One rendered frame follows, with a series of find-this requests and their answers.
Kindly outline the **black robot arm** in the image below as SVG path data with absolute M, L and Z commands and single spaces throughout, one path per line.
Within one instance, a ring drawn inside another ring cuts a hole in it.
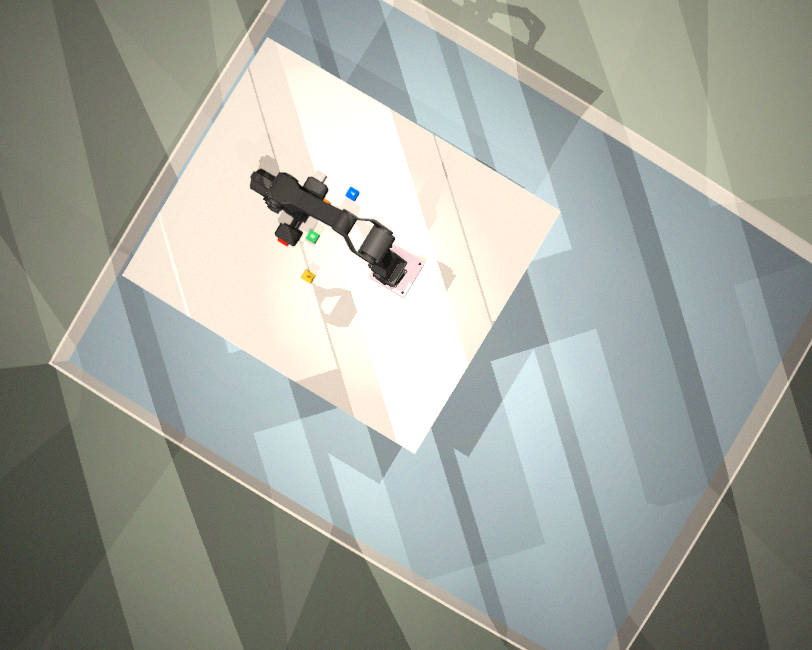
M 395 241 L 393 232 L 374 218 L 361 218 L 351 211 L 336 208 L 307 192 L 299 180 L 287 172 L 277 176 L 262 169 L 251 175 L 250 188 L 263 196 L 267 208 L 279 214 L 307 214 L 331 227 L 346 241 L 350 251 L 366 262 L 373 276 L 383 285 L 397 287 L 407 271 L 407 261 L 390 250 Z M 288 213 L 287 213 L 288 212 Z M 288 215 L 289 215 L 288 214 Z M 356 251 L 348 234 L 356 220 L 370 221 L 374 225 Z

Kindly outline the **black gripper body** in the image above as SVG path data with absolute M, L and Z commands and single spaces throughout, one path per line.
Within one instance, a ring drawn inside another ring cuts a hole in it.
M 323 182 L 319 181 L 313 176 L 309 176 L 307 178 L 303 187 L 307 190 L 308 193 L 314 195 L 316 198 L 319 198 L 320 200 L 323 200 L 329 191 L 328 187 Z M 298 232 L 298 229 L 300 228 L 303 222 L 304 223 L 306 222 L 309 216 L 305 213 L 299 215 L 291 215 L 291 214 L 289 215 L 294 218 L 291 225 L 287 227 L 286 225 L 280 223 L 274 234 L 275 237 L 277 236 L 286 243 L 295 246 L 301 236 L 301 234 L 299 234 Z

